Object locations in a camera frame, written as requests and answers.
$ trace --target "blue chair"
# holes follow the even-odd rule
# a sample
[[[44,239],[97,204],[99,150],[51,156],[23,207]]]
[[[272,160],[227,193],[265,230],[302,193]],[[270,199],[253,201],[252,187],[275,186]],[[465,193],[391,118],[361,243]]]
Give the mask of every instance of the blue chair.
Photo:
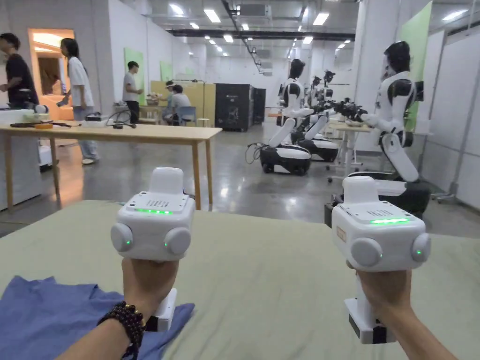
[[[195,106],[183,106],[177,109],[177,115],[179,117],[179,125],[184,126],[185,120],[183,119],[184,116],[193,116],[193,121],[195,126],[197,126],[197,108]]]

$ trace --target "stool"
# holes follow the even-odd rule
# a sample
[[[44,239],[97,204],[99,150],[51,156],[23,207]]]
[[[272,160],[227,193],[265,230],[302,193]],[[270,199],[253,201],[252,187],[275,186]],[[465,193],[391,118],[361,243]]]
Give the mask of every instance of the stool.
[[[203,128],[212,128],[212,124],[210,122],[210,119],[197,119],[197,124],[200,127]]]

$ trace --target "green panel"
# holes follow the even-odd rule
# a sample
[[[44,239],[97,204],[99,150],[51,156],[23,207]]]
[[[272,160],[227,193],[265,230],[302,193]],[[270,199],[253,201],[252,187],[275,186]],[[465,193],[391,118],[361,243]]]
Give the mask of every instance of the green panel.
[[[145,66],[144,66],[144,54],[140,51],[133,50],[130,48],[124,48],[124,55],[125,55],[125,71],[128,71],[127,64],[130,61],[135,61],[138,65],[138,73],[134,76],[135,77],[135,85],[137,89],[144,89],[145,90]],[[140,105],[145,105],[145,91],[143,94],[138,96],[138,102]]]
[[[403,25],[400,34],[400,39],[408,42],[410,45],[410,56],[412,58],[410,64],[410,77],[413,81],[423,81],[423,69],[425,68],[431,15],[432,1]],[[418,103],[415,103],[410,108],[410,115],[405,124],[405,129],[407,131],[414,131],[417,126],[418,108]]]
[[[168,81],[173,79],[173,67],[169,62],[160,62],[160,78],[162,81]]]

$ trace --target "hand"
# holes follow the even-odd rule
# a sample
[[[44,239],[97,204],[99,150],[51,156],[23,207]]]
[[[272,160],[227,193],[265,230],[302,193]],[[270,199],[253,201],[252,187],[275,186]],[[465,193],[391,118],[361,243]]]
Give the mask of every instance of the hand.
[[[413,312],[410,304],[411,270],[384,273],[357,271],[357,274],[365,296],[384,323],[393,314]]]
[[[123,259],[121,264],[125,301],[135,305],[147,321],[172,290],[179,262]]]

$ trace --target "woman in white shirt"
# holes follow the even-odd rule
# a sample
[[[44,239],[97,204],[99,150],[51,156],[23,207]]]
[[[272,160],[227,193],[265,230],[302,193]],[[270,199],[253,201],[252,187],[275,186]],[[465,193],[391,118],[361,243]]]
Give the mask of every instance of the woman in white shirt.
[[[67,98],[72,96],[73,119],[84,121],[85,117],[94,112],[94,103],[90,82],[84,66],[80,62],[78,43],[74,39],[66,38],[60,42],[61,52],[68,58],[68,77],[71,88]],[[79,140],[82,150],[82,164],[90,165],[100,158],[96,152],[96,142],[92,140]]]

